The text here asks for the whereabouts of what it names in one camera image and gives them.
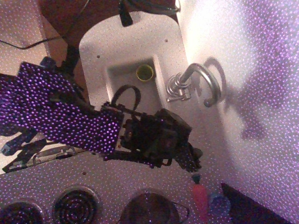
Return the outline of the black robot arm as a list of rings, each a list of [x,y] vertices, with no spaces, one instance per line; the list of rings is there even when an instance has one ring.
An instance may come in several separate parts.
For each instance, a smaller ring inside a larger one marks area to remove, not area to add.
[[[137,111],[142,99],[134,85],[123,85],[99,110],[87,103],[71,75],[45,57],[39,65],[22,62],[16,76],[0,76],[0,134],[13,136],[1,152],[11,156],[38,133],[46,140],[151,168],[176,161],[187,172],[201,168],[202,151],[189,142],[192,128],[160,109]]]

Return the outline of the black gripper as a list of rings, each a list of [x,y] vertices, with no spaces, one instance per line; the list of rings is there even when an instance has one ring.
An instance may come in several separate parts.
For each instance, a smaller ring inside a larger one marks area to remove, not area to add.
[[[202,168],[203,152],[189,142],[192,128],[177,114],[163,108],[154,115],[143,113],[140,118],[132,117],[123,127],[121,146],[130,150],[138,161],[153,168],[169,166],[175,160],[189,173]]]

